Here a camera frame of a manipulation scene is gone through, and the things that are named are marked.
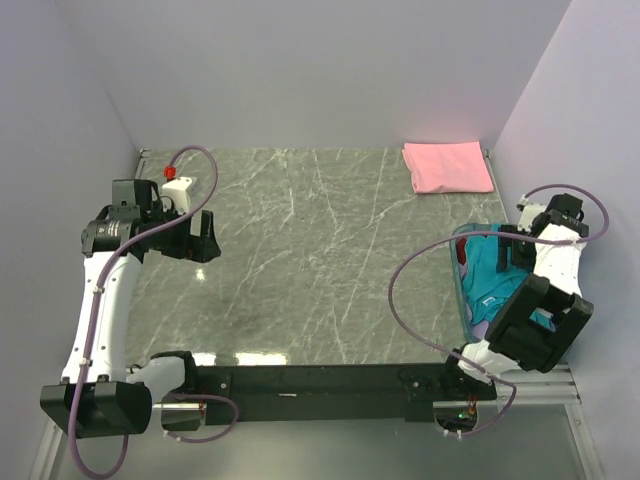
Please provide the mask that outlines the teal t shirt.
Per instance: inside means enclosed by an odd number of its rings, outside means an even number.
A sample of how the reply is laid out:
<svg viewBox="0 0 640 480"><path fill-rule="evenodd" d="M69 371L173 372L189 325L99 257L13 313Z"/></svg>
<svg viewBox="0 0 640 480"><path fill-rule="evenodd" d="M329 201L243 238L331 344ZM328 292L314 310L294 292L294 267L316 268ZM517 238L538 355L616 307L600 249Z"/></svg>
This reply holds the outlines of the teal t shirt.
<svg viewBox="0 0 640 480"><path fill-rule="evenodd" d="M513 266L506 272L496 271L500 237L482 235L465 238L468 270L463 289L473 314L473 323L487 320L491 324L529 272Z"/></svg>

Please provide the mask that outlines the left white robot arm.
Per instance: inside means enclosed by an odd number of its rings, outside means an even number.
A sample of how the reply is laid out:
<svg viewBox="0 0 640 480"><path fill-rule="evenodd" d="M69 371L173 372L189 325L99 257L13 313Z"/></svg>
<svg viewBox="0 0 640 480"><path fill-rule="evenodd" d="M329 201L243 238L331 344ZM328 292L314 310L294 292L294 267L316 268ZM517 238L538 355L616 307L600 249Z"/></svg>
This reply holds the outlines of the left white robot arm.
<svg viewBox="0 0 640 480"><path fill-rule="evenodd" d="M84 293L73 348L61 380L41 390L40 406L65 433L79 439L142 434L152 407L171 395L193 399L200 378L188 351L152 357L136 373L125 359L129 309L144 257L208 263L221 254L212 212L200 213L197 234L190 210L198 181L176 177L116 180L112 201L81 235Z"/></svg>

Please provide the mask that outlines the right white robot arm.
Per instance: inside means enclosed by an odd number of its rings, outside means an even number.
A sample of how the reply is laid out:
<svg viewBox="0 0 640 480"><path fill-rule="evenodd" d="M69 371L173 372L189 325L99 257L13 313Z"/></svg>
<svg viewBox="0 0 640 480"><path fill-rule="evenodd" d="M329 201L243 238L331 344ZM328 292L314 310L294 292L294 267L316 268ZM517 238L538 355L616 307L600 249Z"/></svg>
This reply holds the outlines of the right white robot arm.
<svg viewBox="0 0 640 480"><path fill-rule="evenodd" d="M460 399L474 379L488 383L511 370L547 373L570 348L594 311L578 282L589 234L582 205L568 193L546 205L521 203L517 224L453 242L473 340L439 374L444 395Z"/></svg>

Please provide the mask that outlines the teal plastic laundry basket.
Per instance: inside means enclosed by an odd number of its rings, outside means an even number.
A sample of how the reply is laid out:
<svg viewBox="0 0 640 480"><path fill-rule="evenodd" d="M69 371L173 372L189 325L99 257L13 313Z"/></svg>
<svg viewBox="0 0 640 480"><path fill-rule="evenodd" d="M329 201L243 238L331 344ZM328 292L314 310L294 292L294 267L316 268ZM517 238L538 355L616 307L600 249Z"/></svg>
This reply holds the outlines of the teal plastic laundry basket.
<svg viewBox="0 0 640 480"><path fill-rule="evenodd" d="M466 275L467 267L466 267L465 256L458 255L459 242L460 242L460 239L449 242L449 252L450 252L452 270L453 270L455 298L456 298L458 309L459 309L460 322L461 322L465 342L476 343L481 340L481 338L478 338L476 336L476 333L479 333L481 336L483 336L484 333L486 332L486 329L482 326L478 327L472 324L471 310L467 303L466 294L463 289L463 278Z"/></svg>

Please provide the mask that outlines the red t shirt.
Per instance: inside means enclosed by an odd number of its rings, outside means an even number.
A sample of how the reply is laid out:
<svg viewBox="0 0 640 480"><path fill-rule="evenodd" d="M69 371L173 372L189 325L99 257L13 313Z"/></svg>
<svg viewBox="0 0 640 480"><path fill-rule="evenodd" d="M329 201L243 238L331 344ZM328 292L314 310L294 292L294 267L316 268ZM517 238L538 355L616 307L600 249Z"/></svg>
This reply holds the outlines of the red t shirt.
<svg viewBox="0 0 640 480"><path fill-rule="evenodd" d="M466 243L467 243L467 239L462 238L457 240L455 244L456 258L460 265L467 264Z"/></svg>

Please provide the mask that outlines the lavender t shirt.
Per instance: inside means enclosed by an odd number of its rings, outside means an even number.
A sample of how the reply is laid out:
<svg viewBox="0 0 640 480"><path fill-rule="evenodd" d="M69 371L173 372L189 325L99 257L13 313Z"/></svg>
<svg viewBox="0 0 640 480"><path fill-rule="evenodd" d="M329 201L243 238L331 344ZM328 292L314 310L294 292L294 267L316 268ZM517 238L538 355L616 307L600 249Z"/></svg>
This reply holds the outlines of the lavender t shirt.
<svg viewBox="0 0 640 480"><path fill-rule="evenodd" d="M460 265L458 263L457 268L458 268L460 282L461 282L462 300L463 300L463 305L464 305L465 315L466 315L466 320L464 320L464 324L470 336L473 338L474 341L477 342L484 339L490 324L487 320L482 320L478 323L473 323L473 314L468 304L466 293L462 288L462 281L464 280L468 270L467 264Z"/></svg>

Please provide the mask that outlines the folded pink t shirt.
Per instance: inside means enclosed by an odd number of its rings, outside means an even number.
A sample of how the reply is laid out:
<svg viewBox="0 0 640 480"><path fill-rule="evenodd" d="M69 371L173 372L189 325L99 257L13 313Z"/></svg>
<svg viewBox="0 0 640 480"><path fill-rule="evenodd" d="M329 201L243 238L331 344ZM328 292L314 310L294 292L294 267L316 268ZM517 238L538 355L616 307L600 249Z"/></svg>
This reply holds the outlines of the folded pink t shirt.
<svg viewBox="0 0 640 480"><path fill-rule="evenodd" d="M494 191L479 141L405 143L402 156L416 194L485 194Z"/></svg>

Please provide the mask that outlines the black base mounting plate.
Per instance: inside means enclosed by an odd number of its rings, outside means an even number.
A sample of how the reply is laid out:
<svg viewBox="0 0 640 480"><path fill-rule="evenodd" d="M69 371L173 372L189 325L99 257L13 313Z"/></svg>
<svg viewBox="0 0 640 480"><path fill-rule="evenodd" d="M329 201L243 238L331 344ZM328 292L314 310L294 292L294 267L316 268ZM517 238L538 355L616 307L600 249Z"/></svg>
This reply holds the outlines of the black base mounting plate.
<svg viewBox="0 0 640 480"><path fill-rule="evenodd" d="M445 363L198 366L187 374L186 391L235 402L243 422L432 422L436 402L497 398L494 386Z"/></svg>

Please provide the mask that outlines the aluminium frame rail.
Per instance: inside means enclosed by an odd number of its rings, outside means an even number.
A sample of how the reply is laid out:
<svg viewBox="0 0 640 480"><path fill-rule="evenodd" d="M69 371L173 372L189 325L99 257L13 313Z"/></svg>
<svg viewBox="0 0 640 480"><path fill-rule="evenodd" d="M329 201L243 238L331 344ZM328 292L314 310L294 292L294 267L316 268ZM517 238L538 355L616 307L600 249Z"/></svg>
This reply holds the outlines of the aluminium frame rail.
<svg viewBox="0 0 640 480"><path fill-rule="evenodd" d="M508 371L504 381L517 387L514 406L580 404L581 397L568 365L554 367L546 374L536 371Z"/></svg>

